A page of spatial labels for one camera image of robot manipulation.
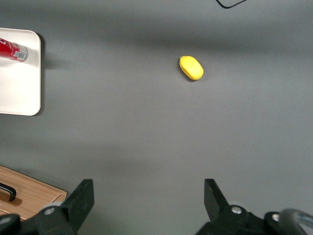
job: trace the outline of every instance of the wooden cutting board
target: wooden cutting board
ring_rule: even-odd
[[[0,166],[0,183],[13,187],[17,194],[9,202],[10,194],[0,189],[0,215],[19,214],[22,220],[37,214],[45,205],[64,201],[67,193],[63,190]]]

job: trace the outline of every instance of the screw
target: screw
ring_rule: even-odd
[[[11,220],[12,220],[11,217],[6,217],[6,218],[0,220],[0,225],[6,224],[6,223],[10,222]]]
[[[240,207],[232,207],[231,211],[235,214],[241,214],[243,212]]]
[[[50,215],[52,213],[54,213],[54,208],[50,208],[50,209],[47,209],[47,210],[44,211],[45,215]]]
[[[273,214],[272,219],[275,220],[276,222],[279,221],[279,214]]]

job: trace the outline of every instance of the white plate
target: white plate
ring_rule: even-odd
[[[29,30],[0,28],[0,38],[27,47],[24,62],[0,58],[0,113],[32,116],[40,110],[41,41]]]

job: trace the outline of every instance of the yellow sponge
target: yellow sponge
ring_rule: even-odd
[[[203,76],[204,70],[201,64],[192,56],[182,56],[179,60],[179,66],[192,80],[199,80]]]

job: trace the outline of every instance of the soda can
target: soda can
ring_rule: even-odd
[[[0,38],[0,57],[24,62],[28,58],[27,47]]]

